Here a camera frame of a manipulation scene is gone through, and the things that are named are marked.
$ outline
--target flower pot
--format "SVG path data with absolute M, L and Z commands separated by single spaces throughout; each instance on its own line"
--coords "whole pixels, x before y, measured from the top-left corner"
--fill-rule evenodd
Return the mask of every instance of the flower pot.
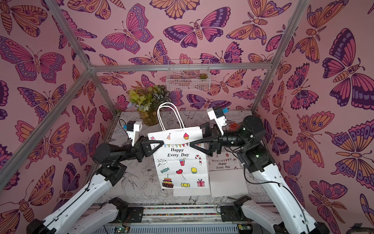
M 157 110 L 140 111 L 138 110 L 141 120 L 147 126 L 153 126 L 159 123 Z

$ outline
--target cable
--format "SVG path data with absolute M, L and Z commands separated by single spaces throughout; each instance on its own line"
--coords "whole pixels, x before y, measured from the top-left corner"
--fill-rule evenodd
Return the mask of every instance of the cable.
M 278 186 L 279 187 L 281 187 L 281 184 L 280 183 L 278 183 L 278 182 L 275 182 L 275 181 L 266 181 L 266 182 L 261 182 L 261 183 L 252 183 L 252 182 L 250 182 L 249 180 L 247 180 L 247 178 L 246 178 L 246 176 L 245 176 L 245 168 L 244 168 L 244 170 L 243 170 L 243 172 L 244 172 L 244 178 L 245 178 L 245 180 L 248 182 L 248 183 L 250 183 L 250 184 L 253 184 L 253 185 L 262 185 L 262 184 L 265 184 L 265 183 L 276 183 L 276 184 L 278 184 Z M 296 197 L 295 197 L 295 195 L 287 188 L 287 187 L 285 187 L 284 185 L 282 185 L 282 187 L 283 188 L 285 188 L 291 195 L 292 195 L 292 197 L 294 198 L 294 200 L 296 201 L 296 203 L 297 203 L 297 205 L 299 206 L 299 208 L 300 208 L 300 210 L 301 210 L 301 212 L 303 213 L 303 217 L 304 217 L 304 224 L 306 225 L 306 228 L 307 228 L 307 230 L 308 230 L 308 234 L 310 233 L 310 231 L 309 231 L 309 227 L 308 227 L 308 225 L 306 224 L 306 217 L 305 217 L 305 213 L 304 213 L 304 210 L 303 210 L 303 208 L 301 207 L 301 205 L 299 204 L 299 202 L 298 202 L 298 200 L 296 199 Z
M 90 182 L 88 183 L 88 185 L 87 185 L 87 188 L 83 191 L 83 193 L 82 194 L 80 194 L 79 195 L 79 197 L 77 197 L 77 199 L 75 199 L 68 207 L 66 207 L 63 211 L 61 211 L 61 213 L 56 217 L 56 218 L 54 218 L 49 224 L 47 224 L 47 226 L 45 226 L 44 228 L 42 228 L 39 232 L 38 232 L 38 234 L 41 234 L 51 223 L 53 223 L 53 221 L 55 221 L 55 220 L 57 220 L 58 219 L 58 217 L 60 217 L 60 215 L 62 215 L 62 213 L 64 213 L 71 205 L 73 205 L 74 204 L 74 202 L 76 202 L 86 191 L 89 191 L 89 186 L 90 186 L 90 184 L 91 184 L 91 180 L 92 180 L 92 177 L 95 175 L 95 173 L 96 173 L 97 171 L 95 171 L 93 174 L 92 174 L 92 176 L 91 176 L 91 178 L 90 178 Z

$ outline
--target butterfly wallpaper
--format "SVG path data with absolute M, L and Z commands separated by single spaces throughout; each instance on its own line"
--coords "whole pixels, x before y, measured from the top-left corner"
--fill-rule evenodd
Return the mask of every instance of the butterfly wallpaper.
M 92 65 L 142 66 L 271 62 L 298 1 L 56 2 Z M 1 170 L 85 69 L 44 1 L 0 8 Z M 254 114 L 286 183 L 333 234 L 354 223 L 374 227 L 372 9 L 372 1 L 310 1 L 262 97 L 262 69 L 211 70 L 209 91 L 168 97 L 186 111 L 248 110 L 259 99 Z M 127 108 L 130 89 L 166 85 L 166 74 L 97 73 L 121 111 L 135 111 Z M 0 193 L 0 233 L 23 233 L 85 184 L 112 118 L 96 85 L 85 82 Z
M 333 234 L 374 227 L 372 5 L 310 1 L 256 112 L 287 184 Z

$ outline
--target table surface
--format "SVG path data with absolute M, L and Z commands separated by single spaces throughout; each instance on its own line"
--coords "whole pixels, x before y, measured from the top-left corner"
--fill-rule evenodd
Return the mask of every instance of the table surface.
M 180 112 L 181 118 L 186 127 L 199 126 L 203 123 L 210 122 L 211 127 L 214 121 L 210 121 L 206 111 L 183 111 Z M 247 115 L 251 115 L 250 111 L 229 111 L 225 114 L 227 119 L 227 129 L 230 129 L 230 124 L 240 123 L 243 118 Z M 177 119 L 173 112 L 161 112 L 161 118 L 166 129 L 180 128 Z M 122 112 L 120 119 L 125 123 L 129 120 L 141 121 L 138 112 Z M 123 130 L 123 121 L 119 121 L 111 137 L 111 144 L 121 146 L 128 143 L 128 137 L 126 132 Z M 140 135 L 146 136 L 147 133 L 161 131 L 160 124 L 154 126 L 143 125 Z M 220 155 L 213 155 L 209 158 L 209 170 L 216 168 L 215 164 L 221 161 L 228 161 L 232 167 L 241 167 L 240 163 L 230 155 L 222 153 Z M 138 162 L 136 159 L 123 161 L 124 165 L 127 166 L 126 172 L 123 178 L 107 193 L 104 193 L 98 199 L 98 203 L 110 200 L 114 197 L 119 197 L 128 203 L 136 203 L 143 205 L 151 204 L 199 204 L 199 203 L 230 203 L 228 197 L 211 197 L 211 196 L 190 196 L 190 197 L 174 197 L 172 189 L 162 189 L 156 172 L 156 166 L 154 164 L 153 156 L 143 158 L 142 162 Z M 253 176 L 246 170 L 246 177 L 251 182 Z M 248 188 L 248 196 L 250 196 L 255 202 L 267 203 L 271 202 L 268 194 L 261 185 L 252 185 L 246 183 Z

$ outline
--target paper gift bag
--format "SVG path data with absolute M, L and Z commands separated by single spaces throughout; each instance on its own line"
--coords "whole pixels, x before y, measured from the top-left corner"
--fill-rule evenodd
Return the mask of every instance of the paper gift bag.
M 169 107 L 175 113 L 180 128 L 166 130 L 160 116 L 160 109 Z M 180 118 L 178 109 L 172 103 L 164 103 L 157 110 L 157 116 L 163 131 L 149 133 L 152 140 L 163 140 L 164 146 L 153 153 L 160 184 L 164 189 L 209 188 L 198 186 L 196 181 L 209 181 L 206 155 L 189 146 L 190 142 L 203 138 L 200 127 L 186 128 Z

